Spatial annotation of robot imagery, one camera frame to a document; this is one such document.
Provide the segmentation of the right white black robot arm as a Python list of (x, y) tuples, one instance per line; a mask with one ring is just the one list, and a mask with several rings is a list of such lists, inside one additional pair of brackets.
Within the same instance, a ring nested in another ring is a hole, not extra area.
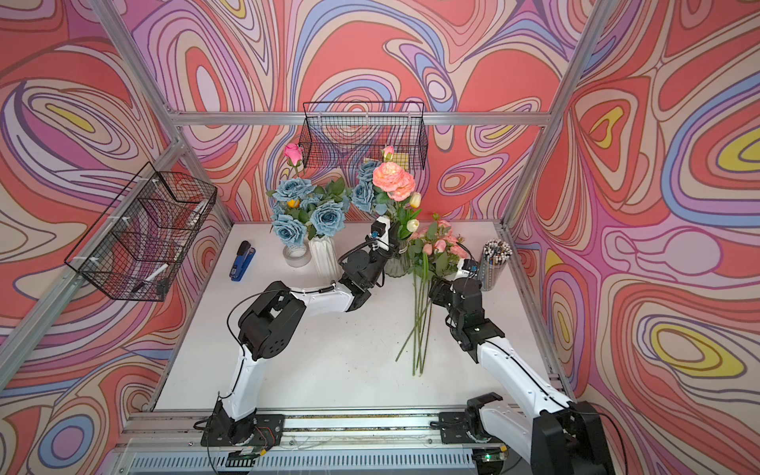
[(459, 274), (435, 278), (433, 304), (445, 308), (451, 336), (509, 396), (471, 398), (461, 413), (443, 413), (433, 427), (443, 443), (504, 443), (534, 474), (613, 474), (601, 414), (574, 402), (541, 378), (486, 317), (479, 280)]

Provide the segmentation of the light pink rose stem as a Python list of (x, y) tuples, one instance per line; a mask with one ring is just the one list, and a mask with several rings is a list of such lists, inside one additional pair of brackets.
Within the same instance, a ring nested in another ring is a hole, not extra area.
[(417, 237), (413, 239), (410, 245), (410, 261), (411, 261), (411, 275), (413, 276), (414, 284), (414, 316), (413, 316), (413, 330), (412, 330), (412, 374), (418, 375), (419, 371), (419, 357), (420, 357), (420, 334), (421, 334), (421, 306), (422, 306), (422, 281), (420, 277), (420, 259), (423, 249), (422, 240)]

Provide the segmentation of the white ribbed ceramic vase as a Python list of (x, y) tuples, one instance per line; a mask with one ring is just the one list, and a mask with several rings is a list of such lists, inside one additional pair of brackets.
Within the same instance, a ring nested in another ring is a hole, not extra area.
[(314, 237), (309, 241), (310, 253), (320, 277), (338, 281), (342, 269), (338, 265), (336, 246), (332, 237)]

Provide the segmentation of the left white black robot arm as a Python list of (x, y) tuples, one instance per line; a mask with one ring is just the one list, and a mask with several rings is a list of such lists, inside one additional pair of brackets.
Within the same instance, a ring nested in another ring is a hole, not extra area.
[(340, 257), (342, 276), (322, 288), (296, 289), (275, 281), (256, 295), (239, 317), (239, 369), (232, 389), (217, 398), (211, 416), (198, 423), (204, 447), (258, 447), (280, 445), (283, 415), (259, 415), (258, 396), (267, 363), (284, 352), (301, 321), (332, 313), (358, 310), (370, 298), (370, 289), (384, 284), (384, 267), (397, 251), (393, 237), (377, 232)]

